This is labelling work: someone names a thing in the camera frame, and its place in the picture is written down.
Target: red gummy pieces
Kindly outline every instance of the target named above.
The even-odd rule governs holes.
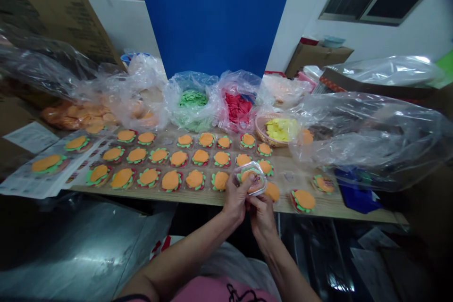
[[[250,123],[248,113],[252,109],[252,103],[242,98],[240,95],[233,96],[225,93],[226,103],[228,105],[228,116],[230,122],[234,124]]]

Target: stack of candies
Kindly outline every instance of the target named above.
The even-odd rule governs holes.
[[[250,119],[248,113],[252,109],[252,103],[245,100],[242,96],[233,96],[229,93],[225,93],[226,103],[228,105],[228,116],[231,122],[240,124],[244,122],[246,125],[249,124]]]
[[[184,91],[179,101],[180,107],[205,106],[208,103],[208,97],[205,94],[195,90]]]
[[[275,118],[266,123],[267,134],[270,138],[287,143],[291,140],[290,136],[294,136],[299,125],[295,119]]]

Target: floor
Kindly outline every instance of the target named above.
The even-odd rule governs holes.
[[[26,250],[0,271],[2,301],[111,301],[165,237],[175,204],[154,215],[84,196],[53,208]]]

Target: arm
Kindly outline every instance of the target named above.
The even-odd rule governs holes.
[[[321,302],[278,237],[272,200],[267,196],[247,197],[252,231],[277,285],[283,302]]]
[[[252,176],[236,188],[231,175],[226,185],[223,210],[141,268],[117,297],[144,294],[152,302],[170,300],[242,223],[245,216],[244,201],[251,184]]]

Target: yellow gummy piece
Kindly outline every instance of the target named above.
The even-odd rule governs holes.
[[[299,131],[300,126],[295,119],[288,118],[275,118],[266,123],[267,134],[270,138],[279,142],[289,142],[296,132]]]

